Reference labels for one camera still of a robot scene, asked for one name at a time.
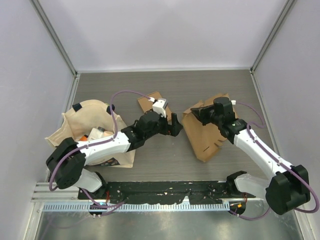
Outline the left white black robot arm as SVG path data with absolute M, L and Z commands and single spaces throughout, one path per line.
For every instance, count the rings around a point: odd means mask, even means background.
M 72 137 L 64 139 L 46 160 L 51 177 L 49 190 L 77 187 L 94 199 L 102 199 L 108 185 L 98 172 L 91 172 L 85 166 L 110 155 L 124 154 L 142 147 L 146 140 L 161 134 L 176 137 L 183 129 L 176 113 L 171 120 L 150 110 L 134 124 L 112 136 L 97 140 L 76 142 Z

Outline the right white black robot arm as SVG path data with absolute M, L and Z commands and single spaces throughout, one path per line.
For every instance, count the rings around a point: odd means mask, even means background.
M 226 184 L 226 193 L 233 198 L 242 193 L 262 198 L 278 215 L 309 202 L 311 190 L 307 169 L 292 165 L 268 147 L 246 121 L 236 117 L 234 104 L 235 101 L 228 97 L 218 97 L 211 105 L 191 109 L 202 125 L 217 126 L 221 135 L 246 153 L 267 177 L 264 180 L 238 173 Z

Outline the brown cardboard box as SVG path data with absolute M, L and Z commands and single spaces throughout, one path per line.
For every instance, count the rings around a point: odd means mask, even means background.
M 137 101 L 143 113 L 153 110 L 162 117 L 167 117 L 168 121 L 171 121 L 172 111 L 168 107 L 169 102 L 162 97 L 159 91 L 152 92 L 147 97 L 140 97 Z
M 227 140 L 216 125 L 202 125 L 192 114 L 191 108 L 182 113 L 182 125 L 196 158 L 202 162 L 208 162 L 215 156 Z

